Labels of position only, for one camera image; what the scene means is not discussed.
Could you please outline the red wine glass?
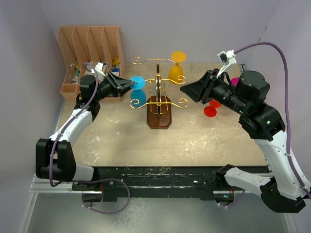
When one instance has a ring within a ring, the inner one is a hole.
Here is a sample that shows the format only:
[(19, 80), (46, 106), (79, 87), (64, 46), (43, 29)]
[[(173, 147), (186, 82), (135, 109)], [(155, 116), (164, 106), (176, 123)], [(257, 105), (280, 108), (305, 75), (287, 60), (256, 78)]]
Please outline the red wine glass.
[(217, 109), (220, 108), (222, 105), (215, 101), (211, 100), (209, 102), (209, 106), (204, 108), (204, 114), (207, 117), (215, 117), (217, 115)]

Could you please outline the blue wine glass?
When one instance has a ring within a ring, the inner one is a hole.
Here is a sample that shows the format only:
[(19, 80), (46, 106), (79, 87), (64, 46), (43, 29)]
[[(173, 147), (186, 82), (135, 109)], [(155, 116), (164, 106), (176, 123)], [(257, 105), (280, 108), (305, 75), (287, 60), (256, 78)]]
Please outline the blue wine glass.
[(145, 79), (141, 76), (133, 76), (130, 78), (135, 83), (131, 86), (131, 106), (135, 109), (142, 107), (146, 103), (146, 94), (143, 90)]

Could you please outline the pink wine glass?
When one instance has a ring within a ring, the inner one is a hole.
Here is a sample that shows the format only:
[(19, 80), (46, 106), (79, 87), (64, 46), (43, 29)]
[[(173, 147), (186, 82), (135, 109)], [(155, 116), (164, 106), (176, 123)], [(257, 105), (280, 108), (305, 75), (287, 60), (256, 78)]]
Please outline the pink wine glass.
[(232, 84), (236, 87), (239, 81), (239, 77), (235, 77), (233, 79), (231, 79)]

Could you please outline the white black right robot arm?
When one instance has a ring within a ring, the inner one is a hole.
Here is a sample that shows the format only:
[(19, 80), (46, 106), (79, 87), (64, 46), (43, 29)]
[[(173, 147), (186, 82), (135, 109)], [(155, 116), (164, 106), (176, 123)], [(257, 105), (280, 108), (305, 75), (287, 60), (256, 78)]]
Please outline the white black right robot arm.
[(279, 111), (265, 102), (269, 89), (259, 72), (245, 71), (233, 85), (228, 74), (218, 69), (208, 70), (198, 81), (180, 88), (194, 102), (215, 100), (238, 113), (239, 124), (259, 146), (272, 172), (272, 177), (263, 177), (226, 165), (216, 172), (217, 186), (249, 191), (276, 213), (298, 213), (311, 195), (311, 184), (286, 146), (289, 132)]

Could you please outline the gold black wine glass rack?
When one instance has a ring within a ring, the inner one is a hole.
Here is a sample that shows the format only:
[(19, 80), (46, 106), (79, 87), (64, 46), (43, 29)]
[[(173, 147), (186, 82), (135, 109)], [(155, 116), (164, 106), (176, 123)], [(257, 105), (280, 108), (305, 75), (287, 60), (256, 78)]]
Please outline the gold black wine glass rack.
[[(166, 81), (169, 82), (168, 78), (163, 78), (160, 73), (160, 61), (174, 62), (167, 58), (154, 58), (146, 59), (144, 61), (140, 60), (140, 57), (136, 56), (132, 63), (134, 65), (141, 65), (145, 62), (154, 61), (156, 62), (156, 74), (152, 79), (145, 79), (145, 86), (143, 90), (146, 94), (146, 103), (140, 107), (147, 107), (146, 122), (150, 129), (168, 129), (172, 124), (172, 106), (178, 108), (186, 108), (188, 106), (188, 100), (181, 98), (179, 103), (173, 103), (167, 96)], [(186, 83), (186, 77), (183, 77), (182, 85)]]

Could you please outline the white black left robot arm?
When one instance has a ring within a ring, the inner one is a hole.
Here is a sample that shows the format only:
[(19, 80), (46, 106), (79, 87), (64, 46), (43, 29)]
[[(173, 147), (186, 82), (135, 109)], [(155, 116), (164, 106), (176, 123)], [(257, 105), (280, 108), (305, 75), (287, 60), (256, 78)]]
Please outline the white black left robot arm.
[(100, 185), (100, 178), (94, 175), (94, 167), (79, 165), (75, 161), (73, 145), (97, 117), (100, 101), (107, 97), (121, 97), (135, 84), (107, 73), (102, 81), (97, 75), (85, 75), (80, 81), (80, 93), (69, 119), (47, 139), (39, 139), (35, 146), (35, 173), (38, 178), (47, 179), (52, 187), (61, 182), (83, 181), (88, 190)]

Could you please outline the yellow wine glass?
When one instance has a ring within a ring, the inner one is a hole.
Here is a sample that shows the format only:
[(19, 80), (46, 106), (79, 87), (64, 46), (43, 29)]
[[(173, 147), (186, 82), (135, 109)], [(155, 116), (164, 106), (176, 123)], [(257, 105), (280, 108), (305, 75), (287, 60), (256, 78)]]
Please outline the yellow wine glass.
[(186, 60), (187, 56), (184, 52), (175, 51), (171, 54), (171, 60), (174, 65), (169, 70), (168, 79), (172, 84), (181, 84), (183, 82), (184, 72), (180, 63)]

